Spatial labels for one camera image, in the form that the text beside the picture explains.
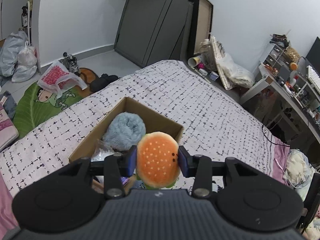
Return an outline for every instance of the clothes pile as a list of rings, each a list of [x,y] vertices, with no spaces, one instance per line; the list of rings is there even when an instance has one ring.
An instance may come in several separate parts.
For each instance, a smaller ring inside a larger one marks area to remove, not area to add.
[[[297,149],[289,151],[284,179],[294,186],[302,201],[306,199],[315,172],[317,171],[301,151]]]
[[[313,174],[316,172],[316,169],[309,164],[308,158],[301,151],[297,149],[289,151],[287,165],[284,172],[284,179],[286,179],[289,184],[294,187],[302,201],[306,199]],[[309,240],[320,239],[319,210],[316,217],[306,228],[306,233]]]

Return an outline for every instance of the blue fluffy plush toy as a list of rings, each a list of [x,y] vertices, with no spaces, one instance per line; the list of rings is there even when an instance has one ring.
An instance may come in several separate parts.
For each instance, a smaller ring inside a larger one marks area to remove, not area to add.
[[[118,151],[129,150],[132,145],[137,145],[146,134],[146,126],[137,114],[118,114],[108,127],[102,140]]]

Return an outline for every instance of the garbage bag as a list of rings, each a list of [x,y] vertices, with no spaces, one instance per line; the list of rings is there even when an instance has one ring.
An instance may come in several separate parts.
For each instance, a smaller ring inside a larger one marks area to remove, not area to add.
[[[28,36],[24,31],[11,33],[3,44],[0,52],[0,75],[9,77],[14,72],[14,65],[17,63],[18,53],[25,47]]]
[[[17,69],[14,71],[14,74],[12,76],[11,82],[17,83],[27,81],[33,77],[36,71],[37,66],[29,67],[18,64]]]
[[[18,53],[18,62],[21,65],[29,67],[36,65],[36,48],[33,46],[28,46],[28,42],[26,42],[25,48]]]

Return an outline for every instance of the door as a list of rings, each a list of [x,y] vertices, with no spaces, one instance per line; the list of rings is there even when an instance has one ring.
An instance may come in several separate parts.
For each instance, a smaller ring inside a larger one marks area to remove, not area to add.
[[[127,0],[116,36],[115,51],[142,66],[165,1]]]
[[[151,65],[163,59],[180,59],[183,27],[189,8],[189,0],[171,0],[159,31],[153,36],[144,58],[145,65]]]
[[[115,51],[140,67],[179,59],[188,0],[127,0]]]

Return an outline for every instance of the white patterned bedsheet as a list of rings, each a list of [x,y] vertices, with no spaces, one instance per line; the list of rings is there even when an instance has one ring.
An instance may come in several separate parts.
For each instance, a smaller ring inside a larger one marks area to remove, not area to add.
[[[164,60],[84,98],[4,150],[0,172],[11,194],[68,164],[81,140],[125,96],[183,125],[180,145],[191,155],[215,161],[233,156],[272,174],[274,153],[262,124],[182,62]],[[190,189],[192,184],[192,178],[180,175],[174,188]]]

